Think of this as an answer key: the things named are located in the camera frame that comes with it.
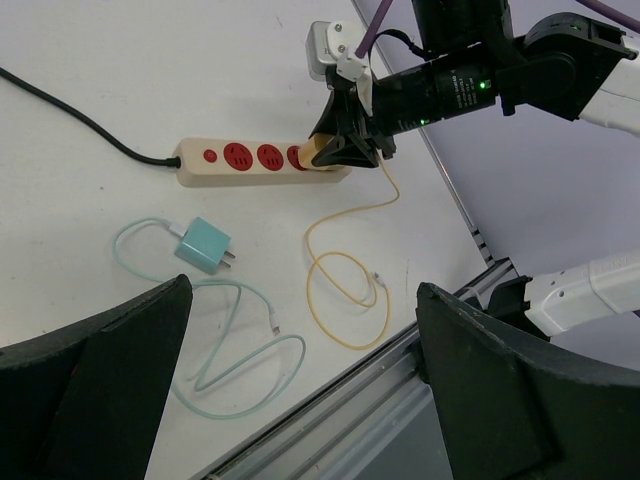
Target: teal charging cable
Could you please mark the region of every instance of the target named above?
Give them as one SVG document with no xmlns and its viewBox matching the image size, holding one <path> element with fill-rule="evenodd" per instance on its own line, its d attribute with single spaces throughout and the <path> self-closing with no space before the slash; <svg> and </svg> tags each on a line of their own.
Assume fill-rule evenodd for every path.
<svg viewBox="0 0 640 480">
<path fill-rule="evenodd" d="M 131 273 L 132 275 L 135 275 L 136 277 L 139 277 L 139 278 L 143 278 L 145 280 L 149 280 L 151 282 L 164 283 L 166 281 L 165 279 L 160 278 L 160 277 L 156 277 L 154 275 L 150 275 L 148 273 L 145 273 L 142 270 L 140 270 L 140 269 L 136 268 L 135 266 L 133 266 L 132 264 L 130 264 L 129 262 L 127 262 L 126 260 L 124 260 L 122 258 L 122 256 L 120 255 L 120 252 L 118 251 L 118 241 L 120 240 L 122 235 L 124 235 L 127 231 L 131 230 L 133 227 L 137 227 L 138 225 L 142 225 L 144 223 L 159 223 L 159 224 L 163 225 L 164 227 L 166 227 L 167 229 L 171 229 L 172 226 L 173 226 L 173 223 L 171 223 L 169 220 L 166 220 L 166 219 L 160 218 L 160 217 L 146 217 L 146 218 L 142 218 L 140 220 L 136 220 L 135 222 L 132 222 L 132 223 L 122 227 L 116 233 L 115 237 L 113 238 L 113 241 L 111 242 L 111 252 L 112 252 L 113 258 L 116 260 L 116 262 L 118 262 L 118 264 L 122 268 L 124 268 L 127 272 Z M 222 344 L 224 343 L 225 339 L 229 335 L 229 332 L 231 330 L 231 325 L 232 325 L 233 321 L 236 318 L 236 314 L 237 314 L 237 311 L 238 311 L 238 306 L 240 305 L 240 300 L 242 298 L 242 290 L 243 289 L 249 290 L 250 292 L 254 293 L 259 298 L 261 298 L 264 301 L 264 303 L 267 305 L 267 308 L 269 310 L 269 324 L 271 325 L 271 329 L 272 329 L 272 331 L 273 331 L 273 333 L 275 335 L 278 335 L 280 333 L 280 328 L 277 325 L 277 322 L 275 320 L 275 309 L 273 308 L 273 304 L 271 303 L 269 298 L 264 293 L 262 293 L 260 290 L 258 290 L 257 288 L 255 288 L 255 287 L 253 287 L 253 286 L 251 286 L 251 285 L 249 285 L 247 283 L 240 282 L 238 280 L 232 280 L 232 279 L 207 278 L 207 279 L 199 280 L 197 282 L 192 282 L 191 284 L 192 284 L 194 290 L 198 289 L 198 288 L 202 288 L 202 287 L 222 287 L 222 286 L 235 287 L 238 290 L 238 294 L 236 295 L 236 300 L 235 300 L 235 302 L 233 304 L 233 307 L 231 308 L 231 311 L 229 312 L 229 316 L 227 317 L 227 319 L 225 321 L 224 329 L 222 331 L 222 335 L 220 336 L 218 341 L 213 346 L 213 348 L 211 350 L 211 353 L 209 354 L 209 357 L 202 364 L 202 366 L 200 367 L 198 372 L 193 377 L 190 377 L 188 379 L 190 381 L 195 379 L 195 383 L 194 383 L 194 386 L 193 386 L 193 390 L 195 392 L 202 392 L 203 390 L 206 390 L 206 389 L 212 387 L 216 383 L 220 382 L 222 379 L 224 379 L 227 376 L 231 375 L 234 371 L 236 371 L 237 369 L 239 369 L 240 367 L 245 365 L 247 362 L 253 360 L 255 357 L 257 357 L 261 353 L 263 353 L 266 350 L 278 345 L 279 343 L 282 343 L 282 342 L 285 342 L 285 341 L 288 341 L 288 340 L 297 340 L 302 345 L 302 353 L 300 354 L 300 359 L 298 360 L 298 363 L 296 364 L 293 372 L 291 373 L 291 375 L 289 375 L 287 380 L 282 384 L 282 386 L 280 388 L 278 388 L 275 392 L 272 392 L 271 394 L 269 394 L 267 397 L 262 399 L 260 402 L 258 402 L 253 407 L 248 408 L 248 409 L 246 409 L 246 410 L 244 410 L 242 412 L 233 413 L 233 414 L 227 414 L 227 415 L 210 413 L 210 412 L 202 410 L 201 408 L 199 408 L 196 405 L 194 405 L 191 401 L 189 401 L 186 398 L 186 396 L 183 394 L 183 392 L 178 388 L 178 385 L 175 382 L 173 382 L 171 384 L 171 391 L 178 398 L 178 400 L 180 400 L 180 402 L 182 402 L 182 404 L 185 407 L 187 407 L 189 410 L 191 410 L 193 413 L 196 413 L 197 415 L 200 415 L 202 417 L 205 417 L 205 418 L 208 418 L 208 419 L 211 419 L 211 420 L 233 420 L 233 419 L 237 419 L 237 418 L 246 417 L 247 415 L 251 415 L 252 413 L 255 413 L 255 412 L 263 409 L 264 407 L 269 405 L 271 402 L 273 402 L 276 398 L 278 398 L 289 387 L 289 385 L 291 385 L 291 382 L 293 382 L 293 380 L 298 375 L 298 372 L 300 371 L 300 368 L 302 367 L 302 363 L 304 362 L 304 358 L 305 358 L 306 353 L 307 353 L 307 344 L 304 341 L 304 338 L 302 338 L 300 335 L 284 335 L 282 337 L 275 338 L 271 342 L 263 345 L 259 349 L 255 350 L 254 352 L 250 353 L 249 355 L 247 355 L 243 359 L 241 359 L 238 362 L 236 362 L 235 364 L 233 364 L 231 367 L 226 369 L 224 372 L 222 372 L 221 374 L 219 374 L 218 376 L 216 376 L 212 380 L 208 380 L 207 381 L 205 379 L 205 377 L 207 375 L 207 372 L 209 371 L 209 368 L 211 367 L 211 364 L 213 363 L 214 359 L 216 358 L 216 355 L 218 354 L 218 351 L 222 347 Z"/>
</svg>

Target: teal power adapter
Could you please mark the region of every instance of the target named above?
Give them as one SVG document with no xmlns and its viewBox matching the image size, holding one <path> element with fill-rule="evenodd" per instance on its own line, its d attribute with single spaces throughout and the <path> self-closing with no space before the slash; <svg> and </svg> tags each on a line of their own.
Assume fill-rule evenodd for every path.
<svg viewBox="0 0 640 480">
<path fill-rule="evenodd" d="M 228 251 L 231 237 L 200 217 L 186 230 L 171 224 L 169 231 L 181 239 L 175 255 L 205 273 L 214 274 L 220 265 L 231 268 L 224 257 L 236 258 Z"/>
</svg>

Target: white tabletop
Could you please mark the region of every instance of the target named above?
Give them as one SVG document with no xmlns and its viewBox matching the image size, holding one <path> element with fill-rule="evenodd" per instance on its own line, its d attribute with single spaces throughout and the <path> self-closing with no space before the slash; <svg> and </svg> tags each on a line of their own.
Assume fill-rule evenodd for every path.
<svg viewBox="0 0 640 480">
<path fill-rule="evenodd" d="M 32 0 L 0 3 L 0 65 L 65 99 L 124 143 L 169 156 L 183 137 L 303 141 L 328 92 L 307 74 L 304 42 L 315 20 L 357 20 L 348 0 Z M 382 68 L 378 62 L 377 71 Z M 229 276 L 264 290 L 283 333 L 302 335 L 307 359 L 291 387 L 266 409 L 234 421 L 202 419 L 169 396 L 147 478 L 196 478 L 221 455 L 351 366 L 366 352 L 327 338 L 308 311 L 309 260 L 302 234 L 329 213 L 385 200 L 382 172 L 356 171 L 338 185 L 188 190 L 169 169 L 139 165 L 83 125 L 0 81 L 0 346 L 60 328 L 153 285 L 132 278 L 109 252 L 113 233 L 160 215 L 188 224 L 202 216 L 233 237 Z M 389 285 L 391 334 L 414 321 L 419 282 L 457 289 L 484 262 L 417 133 L 397 138 L 389 168 L 403 197 L 392 207 L 321 227 L 319 252 L 355 254 Z M 144 229 L 123 254 L 167 278 L 184 270 L 175 240 Z M 336 275 L 364 292 L 361 274 L 340 260 Z M 318 278 L 315 298 L 335 331 L 375 337 L 384 302 L 372 311 L 345 303 Z M 176 378 L 193 370 L 219 333 L 232 291 L 196 292 Z M 221 371 L 270 337 L 264 305 L 244 296 L 220 352 Z M 199 405 L 220 413 L 251 406 L 299 353 L 292 343 Z"/>
</svg>

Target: power strip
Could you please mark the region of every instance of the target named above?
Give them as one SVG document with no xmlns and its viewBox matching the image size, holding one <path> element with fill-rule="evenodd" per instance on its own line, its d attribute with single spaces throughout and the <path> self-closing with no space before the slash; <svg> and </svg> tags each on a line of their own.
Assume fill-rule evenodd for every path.
<svg viewBox="0 0 640 480">
<path fill-rule="evenodd" d="M 298 145 L 185 138 L 174 155 L 180 157 L 178 181 L 185 187 L 233 187 L 338 183 L 351 168 L 305 170 Z"/>
</svg>

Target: yellow charging cable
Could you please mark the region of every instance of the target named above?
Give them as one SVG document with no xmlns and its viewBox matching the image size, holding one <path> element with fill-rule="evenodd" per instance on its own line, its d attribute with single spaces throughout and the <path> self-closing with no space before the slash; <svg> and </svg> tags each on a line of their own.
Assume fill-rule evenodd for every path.
<svg viewBox="0 0 640 480">
<path fill-rule="evenodd" d="M 333 215 L 329 215 L 328 217 L 318 220 L 316 223 L 311 225 L 307 229 L 306 233 L 304 234 L 304 241 L 307 246 L 307 251 L 309 252 L 309 256 L 313 261 L 313 263 L 311 264 L 311 267 L 309 268 L 309 274 L 307 275 L 307 302 L 309 303 L 309 310 L 311 311 L 311 315 L 313 316 L 313 319 L 316 321 L 318 326 L 322 329 L 322 331 L 326 333 L 330 338 L 332 338 L 333 340 L 335 340 L 336 342 L 338 342 L 340 345 L 344 347 L 350 348 L 351 350 L 359 350 L 359 351 L 369 350 L 370 348 L 375 347 L 378 343 L 380 343 L 380 341 L 385 337 L 385 335 L 389 331 L 389 326 L 391 324 L 391 294 L 389 293 L 389 288 L 385 285 L 385 283 L 378 276 L 378 274 L 371 273 L 369 269 L 366 267 L 366 265 L 362 263 L 360 260 L 358 260 L 356 257 L 354 257 L 353 255 L 350 255 L 348 253 L 341 252 L 341 251 L 331 251 L 331 252 L 323 253 L 320 256 L 316 256 L 316 254 L 313 252 L 313 249 L 311 248 L 311 234 L 316 228 L 318 228 L 323 223 L 329 222 L 331 220 L 335 220 L 336 218 L 344 217 L 346 215 L 351 215 L 353 213 L 367 212 L 369 210 L 374 210 L 376 208 L 386 207 L 388 205 L 391 205 L 392 203 L 397 202 L 400 199 L 400 188 L 398 187 L 398 184 L 395 182 L 395 180 L 391 176 L 391 173 L 389 173 L 389 170 L 387 169 L 387 166 L 384 164 L 384 161 L 378 160 L 378 164 L 380 165 L 380 168 L 382 169 L 386 177 L 389 179 L 389 182 L 391 183 L 394 190 L 396 191 L 396 195 L 392 200 L 389 200 L 383 203 L 378 203 L 375 205 L 351 208 L 343 212 L 334 213 Z M 369 287 L 373 289 L 373 300 L 371 302 L 358 300 L 354 295 L 349 293 L 349 291 L 346 288 L 344 288 L 335 278 L 333 278 L 333 276 L 324 268 L 324 266 L 321 263 L 322 260 L 332 256 L 343 257 L 348 260 L 351 260 L 360 268 L 360 270 L 362 270 L 362 272 L 365 274 L 367 278 Z M 359 305 L 366 309 L 371 309 L 375 307 L 376 304 L 378 303 L 378 287 L 381 287 L 384 290 L 387 297 L 387 316 L 384 322 L 384 327 L 382 329 L 382 332 L 380 333 L 380 335 L 378 335 L 378 337 L 375 340 L 373 340 L 371 343 L 368 343 L 366 345 L 353 345 L 351 343 L 344 341 L 343 339 L 341 339 L 340 337 L 332 333 L 329 330 L 329 328 L 324 324 L 324 322 L 318 316 L 318 312 L 316 312 L 315 306 L 313 304 L 312 293 L 311 293 L 311 279 L 313 277 L 313 273 L 315 272 L 316 268 L 320 270 L 324 274 L 324 276 L 327 278 L 327 280 L 329 280 L 334 287 L 336 287 L 340 292 L 342 292 L 344 296 L 346 296 L 349 300 L 351 300 L 356 305 Z"/>
</svg>

